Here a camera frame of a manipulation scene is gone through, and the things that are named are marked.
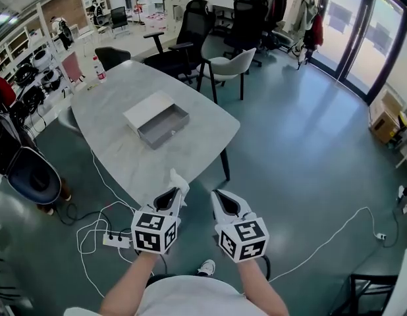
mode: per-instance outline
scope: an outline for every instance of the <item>bottle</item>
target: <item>bottle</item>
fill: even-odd
[[[94,60],[94,69],[95,69],[95,73],[97,74],[98,80],[101,83],[104,83],[107,80],[104,67],[101,64],[101,62],[99,61],[97,55],[94,55],[93,60]]]

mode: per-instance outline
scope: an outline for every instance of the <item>doorway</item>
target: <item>doorway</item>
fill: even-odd
[[[399,52],[407,8],[399,0],[324,1],[324,42],[311,62],[370,103]]]

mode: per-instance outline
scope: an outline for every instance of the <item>black door frame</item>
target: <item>black door frame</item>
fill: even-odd
[[[321,0],[320,5],[326,7],[329,0]],[[375,0],[362,0],[360,3],[360,8],[358,11],[358,15],[356,17],[356,21],[354,24],[353,31],[350,35],[350,39],[348,40],[348,44],[344,53],[342,54],[342,59],[337,67],[337,69],[333,70],[329,66],[321,63],[315,58],[310,59],[310,63],[318,66],[321,70],[324,70],[327,74],[331,75],[333,78],[338,80],[340,83],[345,85],[347,88],[352,90],[357,96],[363,99],[368,105],[375,99],[378,93],[381,91],[382,87],[385,85],[391,70],[395,64],[395,61],[398,58],[400,53],[402,44],[404,42],[406,33],[407,33],[407,6],[401,0],[393,0],[397,5],[399,5],[402,10],[402,18],[400,22],[400,26],[398,27],[398,31],[391,47],[387,60],[385,61],[384,66],[382,67],[376,81],[372,85],[371,89],[367,94],[365,94],[362,90],[357,88],[353,83],[346,79],[348,71],[351,69],[351,66],[354,63],[354,60],[357,57],[359,52],[360,46],[364,40],[365,34],[369,27],[371,15],[373,12],[373,8],[375,6]],[[321,15],[325,18],[325,11],[326,8],[321,10]]]

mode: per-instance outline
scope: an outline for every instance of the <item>glossy epoxy floor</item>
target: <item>glossy epoxy floor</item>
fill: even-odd
[[[177,274],[191,273],[212,258],[217,263],[215,278],[239,290],[234,264],[212,238],[209,193],[214,188],[224,187],[245,198],[264,218],[271,235],[267,250],[271,277],[275,277],[305,260],[364,206],[375,215],[377,232],[387,234],[391,243],[396,233],[392,217],[396,189],[407,184],[407,166],[394,169],[400,156],[369,133],[362,101],[310,65],[296,71],[295,61],[283,53],[260,56],[264,66],[253,67],[246,76],[244,101],[239,100],[239,79],[218,88],[220,106],[241,123],[227,150],[231,181],[224,183],[217,159],[191,183],[188,207],[181,211],[179,239],[165,256],[169,272]],[[209,81],[204,82],[202,92],[211,97]],[[55,121],[40,134],[38,145],[72,186],[79,215],[115,201],[82,138]],[[99,167],[108,184],[135,205]],[[94,218],[65,226],[6,184],[0,191],[0,224],[7,235],[3,244],[8,245],[3,256],[32,299],[35,310],[27,315],[62,315],[70,306],[96,311],[101,297],[87,281],[76,249],[76,231]],[[130,226],[125,207],[114,206],[107,215],[114,230]],[[383,249],[372,235],[368,212],[363,211],[310,262],[273,282],[290,314],[326,315],[356,268],[359,273],[396,274],[407,247],[407,215],[399,215],[398,220],[398,244]],[[100,245],[101,238],[100,233],[97,251],[84,259],[89,276],[106,293],[129,264],[115,249]],[[85,251],[93,250],[92,236],[84,246]],[[122,254],[130,260],[136,257],[133,250]],[[155,273],[162,273],[163,268],[159,261]]]

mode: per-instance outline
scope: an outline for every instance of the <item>open gray box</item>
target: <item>open gray box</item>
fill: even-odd
[[[152,149],[160,147],[189,121],[189,114],[163,92],[153,93],[124,116],[133,131]]]

